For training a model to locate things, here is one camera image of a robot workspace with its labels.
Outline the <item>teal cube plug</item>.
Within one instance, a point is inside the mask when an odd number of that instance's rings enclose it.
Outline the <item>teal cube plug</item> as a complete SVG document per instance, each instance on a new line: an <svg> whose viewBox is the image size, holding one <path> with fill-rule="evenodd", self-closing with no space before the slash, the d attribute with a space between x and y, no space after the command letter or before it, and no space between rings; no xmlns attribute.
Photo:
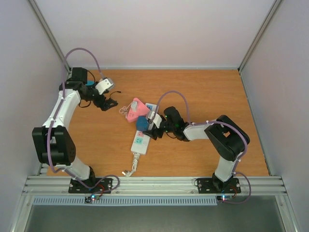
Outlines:
<svg viewBox="0 0 309 232"><path fill-rule="evenodd" d="M87 81L87 84L86 84L86 86L93 86L95 84L95 82L94 81Z"/></svg>

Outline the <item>white power strip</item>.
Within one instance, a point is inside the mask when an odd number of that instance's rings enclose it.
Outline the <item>white power strip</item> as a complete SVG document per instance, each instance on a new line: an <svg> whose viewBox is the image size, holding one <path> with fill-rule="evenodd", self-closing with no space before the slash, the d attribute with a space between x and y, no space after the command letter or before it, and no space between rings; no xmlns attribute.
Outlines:
<svg viewBox="0 0 309 232"><path fill-rule="evenodd" d="M150 111L154 111L157 107L156 104L152 103L145 103L145 105L150 109ZM150 124L149 130L153 128L153 123ZM131 152L137 153L140 155L145 155L147 153L148 145L150 142L150 137L147 135L144 135L141 131L136 130L135 137L133 139L133 143L131 146Z"/></svg>

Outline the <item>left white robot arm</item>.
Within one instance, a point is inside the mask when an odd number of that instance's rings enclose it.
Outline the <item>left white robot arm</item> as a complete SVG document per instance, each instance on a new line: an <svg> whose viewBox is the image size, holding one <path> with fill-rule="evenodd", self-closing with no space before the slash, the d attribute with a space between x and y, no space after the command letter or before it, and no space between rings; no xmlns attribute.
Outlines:
<svg viewBox="0 0 309 232"><path fill-rule="evenodd" d="M105 96L114 87L113 81L103 77L87 85L88 74L85 68L71 68L70 74L59 86L58 99L50 116L41 127L35 127L32 131L39 162L49 165L55 174L65 172L70 175L70 192L91 193L103 181L96 178L93 168L76 155L76 146L69 134L75 109L81 101L92 103L102 111L117 105L116 101Z"/></svg>

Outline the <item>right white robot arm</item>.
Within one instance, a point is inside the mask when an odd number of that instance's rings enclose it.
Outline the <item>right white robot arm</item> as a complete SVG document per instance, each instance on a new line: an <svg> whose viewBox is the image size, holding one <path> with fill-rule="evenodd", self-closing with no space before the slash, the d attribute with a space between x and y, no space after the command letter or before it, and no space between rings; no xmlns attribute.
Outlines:
<svg viewBox="0 0 309 232"><path fill-rule="evenodd" d="M216 120L204 123L185 122L178 110L171 106L164 110L164 115L150 111L146 119L153 123L152 129L143 134L156 140L164 133L173 133L176 139L189 142L209 140L220 155L218 166L206 185L198 184L199 191L226 193L234 189L232 185L234 172L241 157L247 152L249 136L228 116L221 115Z"/></svg>

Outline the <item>blue cube socket adapter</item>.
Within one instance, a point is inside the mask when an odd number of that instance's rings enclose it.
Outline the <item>blue cube socket adapter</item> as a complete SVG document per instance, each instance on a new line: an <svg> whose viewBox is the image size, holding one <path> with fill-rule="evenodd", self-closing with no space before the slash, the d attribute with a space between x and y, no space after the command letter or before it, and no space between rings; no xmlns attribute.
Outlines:
<svg viewBox="0 0 309 232"><path fill-rule="evenodd" d="M149 130L150 123L145 116L139 116L136 121L136 130L144 132Z"/></svg>

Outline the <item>pink triangular socket adapter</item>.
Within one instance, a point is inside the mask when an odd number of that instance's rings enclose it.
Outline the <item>pink triangular socket adapter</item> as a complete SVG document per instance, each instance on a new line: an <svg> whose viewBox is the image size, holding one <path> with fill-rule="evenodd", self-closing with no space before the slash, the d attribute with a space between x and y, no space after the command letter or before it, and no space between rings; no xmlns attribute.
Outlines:
<svg viewBox="0 0 309 232"><path fill-rule="evenodd" d="M140 99L134 98L133 101L138 102L138 108L136 112L133 112L130 109L130 106L128 107L126 119L129 123L136 121L139 116L146 116L150 111L150 109Z"/></svg>

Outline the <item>small white charger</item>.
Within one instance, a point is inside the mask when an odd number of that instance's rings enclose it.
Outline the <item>small white charger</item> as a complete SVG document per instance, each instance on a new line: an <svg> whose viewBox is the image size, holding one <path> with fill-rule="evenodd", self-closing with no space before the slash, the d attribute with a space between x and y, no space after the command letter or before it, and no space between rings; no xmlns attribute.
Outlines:
<svg viewBox="0 0 309 232"><path fill-rule="evenodd" d="M133 101L130 105L130 109L133 111L133 112L136 112L137 111L137 108L138 108L138 102L137 101Z"/></svg>

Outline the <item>right small circuit board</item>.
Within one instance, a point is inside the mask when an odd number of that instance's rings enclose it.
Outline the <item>right small circuit board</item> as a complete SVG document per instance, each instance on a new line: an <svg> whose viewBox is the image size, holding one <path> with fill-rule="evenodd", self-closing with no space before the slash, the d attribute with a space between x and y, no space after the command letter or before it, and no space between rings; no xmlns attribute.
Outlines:
<svg viewBox="0 0 309 232"><path fill-rule="evenodd" d="M234 196L233 195L220 195L220 196L217 196L217 201L218 202L226 202L226 201L230 201L234 199Z"/></svg>

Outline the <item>small circuit board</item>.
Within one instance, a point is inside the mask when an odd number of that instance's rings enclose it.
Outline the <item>small circuit board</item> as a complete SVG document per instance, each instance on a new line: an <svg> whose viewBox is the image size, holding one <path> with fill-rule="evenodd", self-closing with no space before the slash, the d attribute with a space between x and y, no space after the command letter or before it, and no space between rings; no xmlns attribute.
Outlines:
<svg viewBox="0 0 309 232"><path fill-rule="evenodd" d="M234 199L234 196L233 195L220 195L220 196L217 196L217 201L218 202L226 202L226 201L230 201Z"/></svg>
<svg viewBox="0 0 309 232"><path fill-rule="evenodd" d="M89 203L92 203L92 202L98 200L99 198L100 198L99 195L91 195L91 196L84 198L84 203L89 204Z"/></svg>

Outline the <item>left small circuit board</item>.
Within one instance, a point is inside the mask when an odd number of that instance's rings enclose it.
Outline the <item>left small circuit board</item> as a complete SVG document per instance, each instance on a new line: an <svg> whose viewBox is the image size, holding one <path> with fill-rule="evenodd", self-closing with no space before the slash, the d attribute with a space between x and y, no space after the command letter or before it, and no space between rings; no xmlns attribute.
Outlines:
<svg viewBox="0 0 309 232"><path fill-rule="evenodd" d="M91 196L84 198L84 203L89 204L89 203L92 203L92 202L98 200L99 198L100 198L99 195L91 195Z"/></svg>

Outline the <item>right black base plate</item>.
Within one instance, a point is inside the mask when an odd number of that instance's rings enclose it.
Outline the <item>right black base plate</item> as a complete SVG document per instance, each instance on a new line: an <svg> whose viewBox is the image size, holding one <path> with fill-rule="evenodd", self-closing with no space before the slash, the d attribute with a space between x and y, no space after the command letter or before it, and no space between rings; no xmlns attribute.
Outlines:
<svg viewBox="0 0 309 232"><path fill-rule="evenodd" d="M212 178L198 178L197 189L200 194L232 194L241 193L239 179L232 177L226 182Z"/></svg>

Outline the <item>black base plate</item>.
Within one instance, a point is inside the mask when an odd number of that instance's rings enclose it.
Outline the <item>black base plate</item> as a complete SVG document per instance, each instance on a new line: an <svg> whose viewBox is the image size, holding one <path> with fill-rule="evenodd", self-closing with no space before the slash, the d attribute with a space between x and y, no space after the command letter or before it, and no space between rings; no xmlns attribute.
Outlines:
<svg viewBox="0 0 309 232"><path fill-rule="evenodd" d="M239 179L232 177L226 182L212 178L198 178L197 189L200 194L232 194L241 193Z"/></svg>
<svg viewBox="0 0 309 232"><path fill-rule="evenodd" d="M104 192L104 193L108 193L110 194L111 189L114 188L116 186L116 184L118 183L117 180L113 179L113 178L104 178L103 180L100 181L100 183L98 185L96 185L94 188L86 188L83 184L81 184L79 181L77 180L71 180L70 184L69 184L69 189L68 189L68 193L70 194L77 194L77 193L83 193L83 194L91 194L91 193L95 193L95 192Z"/></svg>

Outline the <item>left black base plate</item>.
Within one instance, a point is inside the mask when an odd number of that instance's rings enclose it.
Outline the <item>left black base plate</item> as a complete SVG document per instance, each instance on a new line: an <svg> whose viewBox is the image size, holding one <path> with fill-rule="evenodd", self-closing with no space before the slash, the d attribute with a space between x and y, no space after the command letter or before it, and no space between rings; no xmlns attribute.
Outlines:
<svg viewBox="0 0 309 232"><path fill-rule="evenodd" d="M86 188L83 184L81 184L79 181L77 180L71 180L70 184L69 184L69 189L68 189L68 193L70 194L77 194L77 193L83 193L83 194L91 194L91 193L95 193L95 192L104 192L104 193L108 193L110 194L111 189L114 188L116 186L116 184L118 183L117 180L113 179L113 178L104 178L103 180L100 181L100 183L98 185L96 185L94 188Z"/></svg>

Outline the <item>left aluminium rail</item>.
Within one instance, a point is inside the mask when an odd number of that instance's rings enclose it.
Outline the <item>left aluminium rail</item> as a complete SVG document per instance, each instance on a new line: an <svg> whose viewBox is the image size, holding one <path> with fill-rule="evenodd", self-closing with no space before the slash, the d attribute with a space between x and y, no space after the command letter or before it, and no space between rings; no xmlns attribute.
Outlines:
<svg viewBox="0 0 309 232"><path fill-rule="evenodd" d="M50 166L52 172L65 171L74 162L76 146L69 134L69 125L80 102L78 91L70 88L67 71L62 72L62 84L56 104L41 127L35 127L32 138L38 160Z"/></svg>

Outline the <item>left aluminium corner post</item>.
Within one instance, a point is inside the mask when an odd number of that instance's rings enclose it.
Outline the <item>left aluminium corner post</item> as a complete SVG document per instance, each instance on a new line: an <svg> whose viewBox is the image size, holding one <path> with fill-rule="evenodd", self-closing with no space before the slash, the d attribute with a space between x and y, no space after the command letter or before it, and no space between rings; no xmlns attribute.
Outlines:
<svg viewBox="0 0 309 232"><path fill-rule="evenodd" d="M30 8L32 9L34 15L36 16L38 22L40 23L44 33L46 34L49 42L51 43L52 47L54 48L55 52L57 53L60 60L64 63L66 70L70 69L69 64L65 61L65 55L60 49L58 42L56 41L55 36L53 35L47 21L45 20L37 2L35 0L27 0Z"/></svg>

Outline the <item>aluminium corner post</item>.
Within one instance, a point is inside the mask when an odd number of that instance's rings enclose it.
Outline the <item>aluminium corner post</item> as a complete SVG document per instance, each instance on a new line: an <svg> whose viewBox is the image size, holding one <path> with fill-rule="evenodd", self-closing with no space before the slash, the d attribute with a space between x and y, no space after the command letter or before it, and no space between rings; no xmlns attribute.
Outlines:
<svg viewBox="0 0 309 232"><path fill-rule="evenodd" d="M55 52L57 53L60 60L64 63L66 70L70 69L69 64L65 61L65 55L60 49L58 42L56 41L55 36L53 35L47 21L45 20L37 2L35 0L27 0L30 8L32 9L34 15L36 16L38 22L40 23L44 33L46 34L49 42L51 43L52 47L54 48Z"/></svg>
<svg viewBox="0 0 309 232"><path fill-rule="evenodd" d="M249 46L242 62L240 63L238 67L238 72L241 75L242 71L244 70L245 66L247 65L249 59L253 55L255 49L257 48L258 44L260 43L262 37L264 36L267 28L269 27L270 23L272 22L274 16L276 15L277 11L279 10L280 6L282 5L283 0L275 0L273 1L268 13L266 14L266 17L264 18L260 28L257 31L257 34L255 35L251 45Z"/></svg>

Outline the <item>front aluminium rail frame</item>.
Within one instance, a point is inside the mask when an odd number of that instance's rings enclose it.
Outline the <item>front aluminium rail frame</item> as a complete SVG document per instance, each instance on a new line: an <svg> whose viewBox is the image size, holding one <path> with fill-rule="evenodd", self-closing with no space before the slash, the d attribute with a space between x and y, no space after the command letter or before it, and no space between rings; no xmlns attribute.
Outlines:
<svg viewBox="0 0 309 232"><path fill-rule="evenodd" d="M196 177L121 177L110 196L197 196ZM280 176L250 176L252 196L286 196ZM68 176L28 176L22 195L68 195Z"/></svg>

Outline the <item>right aluminium corner post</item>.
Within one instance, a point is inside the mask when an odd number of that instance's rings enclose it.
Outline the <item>right aluminium corner post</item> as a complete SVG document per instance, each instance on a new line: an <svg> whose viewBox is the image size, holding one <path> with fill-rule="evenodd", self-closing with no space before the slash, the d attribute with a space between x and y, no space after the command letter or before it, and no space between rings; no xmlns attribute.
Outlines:
<svg viewBox="0 0 309 232"><path fill-rule="evenodd" d="M258 44L260 43L262 37L264 36L267 28L269 27L270 23L272 22L274 16L276 15L277 11L279 10L280 6L282 5L283 0L275 0L273 1L268 13L266 14L266 17L264 18L260 28L257 31L257 34L255 35L251 45L249 46L242 62L240 63L238 67L238 72L241 75L242 71L244 70L245 66L247 65L249 59L253 55L255 49L257 48Z"/></svg>

